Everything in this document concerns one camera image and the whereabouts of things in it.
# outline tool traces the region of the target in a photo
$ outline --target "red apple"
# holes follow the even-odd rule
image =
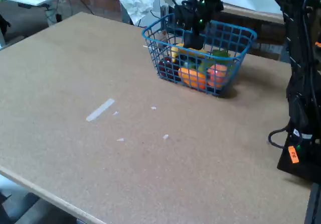
[[[212,87],[221,88],[227,82],[227,66],[214,64],[207,70],[207,73],[210,75],[208,85]]]

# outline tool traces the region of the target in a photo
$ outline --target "table edge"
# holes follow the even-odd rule
[[[95,218],[94,216],[82,211],[81,209],[75,207],[74,205],[60,199],[54,194],[46,191],[45,189],[33,184],[32,182],[22,178],[21,176],[15,174],[9,169],[0,166],[0,174],[14,183],[26,188],[28,191],[39,196],[40,198],[46,200],[47,202],[55,205],[56,207],[64,210],[65,212],[73,215],[74,217],[86,222],[87,224],[106,224],[105,222]]]

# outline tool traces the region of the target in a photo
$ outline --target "tape piece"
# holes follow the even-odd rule
[[[94,112],[92,112],[87,118],[86,120],[88,122],[95,120],[98,116],[100,116],[106,109],[108,109],[113,103],[115,102],[115,100],[113,100],[112,98],[110,98],[109,100],[107,100],[105,103],[103,103],[98,109],[96,109]]]
[[[293,146],[288,147],[290,158],[293,164],[299,163],[299,158],[296,154],[295,148]]]

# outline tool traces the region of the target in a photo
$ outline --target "black mount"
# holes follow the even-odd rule
[[[321,183],[320,106],[321,76],[316,70],[310,39],[307,4],[312,0],[275,0],[283,11],[292,76],[286,97],[290,120],[288,136],[277,168]],[[288,146],[296,149],[299,163],[293,164]]]

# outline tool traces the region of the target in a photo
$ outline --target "metal leg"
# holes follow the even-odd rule
[[[307,204],[306,216],[304,224],[321,223],[321,186],[313,184],[310,199]]]
[[[5,38],[0,31],[0,49],[6,45]]]

